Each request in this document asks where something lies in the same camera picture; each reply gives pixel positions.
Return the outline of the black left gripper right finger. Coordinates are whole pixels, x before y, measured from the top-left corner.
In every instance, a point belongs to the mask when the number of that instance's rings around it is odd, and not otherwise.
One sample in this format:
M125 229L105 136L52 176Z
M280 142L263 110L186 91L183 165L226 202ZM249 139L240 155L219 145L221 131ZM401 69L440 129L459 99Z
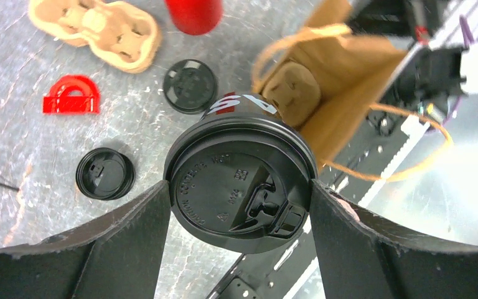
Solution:
M310 216L327 298L478 298L478 246L399 225L318 180Z

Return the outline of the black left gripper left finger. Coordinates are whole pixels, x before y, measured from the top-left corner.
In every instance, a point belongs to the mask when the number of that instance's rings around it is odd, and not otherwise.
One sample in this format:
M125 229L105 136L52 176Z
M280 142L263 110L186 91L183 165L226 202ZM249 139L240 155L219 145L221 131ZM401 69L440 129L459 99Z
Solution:
M152 298L170 220L167 181L34 245L0 249L0 298Z

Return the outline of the single brown cup carrier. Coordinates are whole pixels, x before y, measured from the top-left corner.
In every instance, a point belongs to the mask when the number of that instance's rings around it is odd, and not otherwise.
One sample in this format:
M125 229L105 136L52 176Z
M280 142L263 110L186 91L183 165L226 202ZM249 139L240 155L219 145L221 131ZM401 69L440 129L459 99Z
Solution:
M287 125L299 127L320 103L321 88L305 66L289 61L273 74L261 95L276 107Z

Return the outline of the brown paper bag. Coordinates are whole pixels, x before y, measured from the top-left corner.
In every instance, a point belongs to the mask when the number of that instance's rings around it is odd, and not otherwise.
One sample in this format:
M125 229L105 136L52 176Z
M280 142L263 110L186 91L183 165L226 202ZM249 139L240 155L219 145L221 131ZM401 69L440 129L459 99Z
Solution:
M407 53L384 37L353 35L345 24L352 9L348 1L321 2L297 33L274 41L260 52L251 68L252 89L267 89L269 80L286 62L305 66L319 84L321 100L299 131L314 152L318 167L328 166L364 181L401 181L427 170L454 143L448 130L432 121L445 142L412 168L381 176L360 173L334 161L370 110L411 116L408 110L380 103Z

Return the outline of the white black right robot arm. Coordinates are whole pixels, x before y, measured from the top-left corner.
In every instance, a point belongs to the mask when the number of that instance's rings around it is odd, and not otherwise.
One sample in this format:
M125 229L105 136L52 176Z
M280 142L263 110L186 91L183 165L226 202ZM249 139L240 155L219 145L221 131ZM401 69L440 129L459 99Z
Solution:
M478 1L355 1L356 34L412 38L382 98L441 125L478 94Z

